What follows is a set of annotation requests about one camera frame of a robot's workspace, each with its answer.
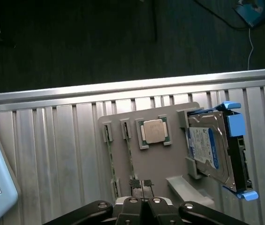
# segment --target corrugated metal surface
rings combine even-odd
[[[246,116],[246,157],[260,198],[239,201],[215,182],[212,194],[224,213],[265,225],[265,70],[206,77],[210,80],[138,81],[131,89],[127,82],[114,83],[109,91],[82,86],[81,92],[0,94],[0,139],[22,189],[19,203],[0,224],[40,225],[91,201],[111,201],[107,156],[96,145],[99,117],[190,101],[211,107],[234,100],[242,103],[239,112]],[[165,85],[151,85],[157,80]]]

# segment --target blue hard drive label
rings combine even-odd
[[[193,159],[206,163],[218,169],[219,161],[216,152],[215,140],[211,128],[190,127],[187,131],[189,152]]]

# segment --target screw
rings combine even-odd
[[[131,198],[129,201],[130,201],[131,203],[137,203],[137,202],[138,202],[138,200],[135,199],[135,198]]]
[[[190,203],[187,203],[187,204],[185,204],[184,205],[187,209],[193,209],[193,205],[192,204],[190,204]]]
[[[98,205],[98,207],[99,207],[99,208],[105,208],[105,207],[107,207],[107,204],[105,204],[104,202],[102,202],[102,203],[100,203],[100,204]]]
[[[153,201],[154,201],[155,203],[160,203],[160,202],[161,202],[161,200],[160,200],[159,198],[154,198]]]

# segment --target hard drive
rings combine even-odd
[[[234,193],[252,190],[245,157],[243,116],[220,105],[188,115],[186,130],[190,157],[197,170]]]

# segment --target white cable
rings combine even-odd
[[[251,31],[251,29],[249,28],[248,37],[249,37],[249,41],[250,41],[250,45],[251,45],[251,51],[249,53],[248,60],[247,60],[247,70],[249,70],[249,67],[250,67],[250,58],[251,58],[251,55],[252,55],[253,50],[254,50],[254,46],[253,46],[253,43],[252,43],[252,40],[251,40],[250,31]]]

